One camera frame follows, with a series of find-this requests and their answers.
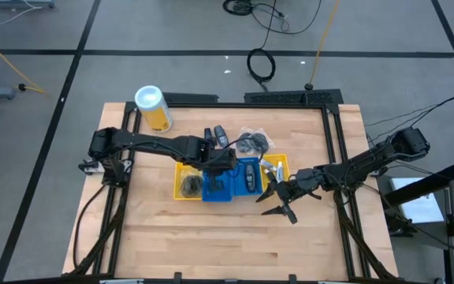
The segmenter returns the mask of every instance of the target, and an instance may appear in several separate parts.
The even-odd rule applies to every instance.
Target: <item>yellow can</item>
[[[134,96],[134,100],[152,130],[164,133],[171,129],[173,118],[159,88],[142,87]]]

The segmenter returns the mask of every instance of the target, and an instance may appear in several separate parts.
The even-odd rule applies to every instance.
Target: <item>white paper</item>
[[[398,190],[406,185],[421,180],[422,177],[396,177],[391,178],[393,190]],[[421,196],[418,199],[400,205],[402,214],[408,219],[412,219],[414,224],[426,222],[444,222],[439,205],[433,193]]]

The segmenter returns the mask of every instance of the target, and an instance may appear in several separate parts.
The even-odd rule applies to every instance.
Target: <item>blue basket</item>
[[[244,173],[246,165],[251,164],[255,170],[255,191],[248,192]],[[239,158],[234,170],[227,170],[216,176],[214,181],[203,171],[203,201],[229,202],[233,196],[248,196],[262,194],[262,176],[260,174],[259,158]]]

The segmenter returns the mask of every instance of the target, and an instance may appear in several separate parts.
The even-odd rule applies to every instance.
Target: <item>wooden tabletop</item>
[[[124,106],[105,104],[99,128],[119,128]],[[367,150],[359,106],[341,105],[340,113],[348,155]],[[286,154],[290,173],[329,162],[320,110],[172,108],[171,114],[174,125],[162,136],[203,136],[204,128],[222,125],[234,140],[243,126],[263,128],[276,144],[268,154]],[[340,161],[332,116],[330,124]],[[145,121],[140,133],[154,135]],[[283,280],[295,274],[299,280],[348,279],[331,192],[317,190],[322,200],[303,197],[293,202],[299,221],[292,225],[281,215],[260,215],[279,205],[276,196],[261,203],[255,202],[256,196],[235,196],[230,203],[174,200],[174,167],[169,157],[136,153],[116,277],[172,278],[179,271],[183,278]],[[86,177],[78,212],[99,189],[101,177]],[[366,183],[376,186],[373,179]],[[79,260],[97,240],[106,193],[90,205],[82,219]],[[397,275],[379,196],[368,189],[357,190],[356,196],[367,244]],[[108,243],[105,256],[111,247],[111,241]],[[355,243],[351,243],[357,256]],[[64,272],[73,269],[72,246],[73,235]],[[107,262],[105,257],[104,271]],[[357,258],[355,273],[361,273]]]

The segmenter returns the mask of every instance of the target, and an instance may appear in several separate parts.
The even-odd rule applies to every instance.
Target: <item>white lid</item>
[[[136,105],[140,108],[148,109],[158,105],[162,99],[162,92],[155,86],[144,86],[134,95]]]

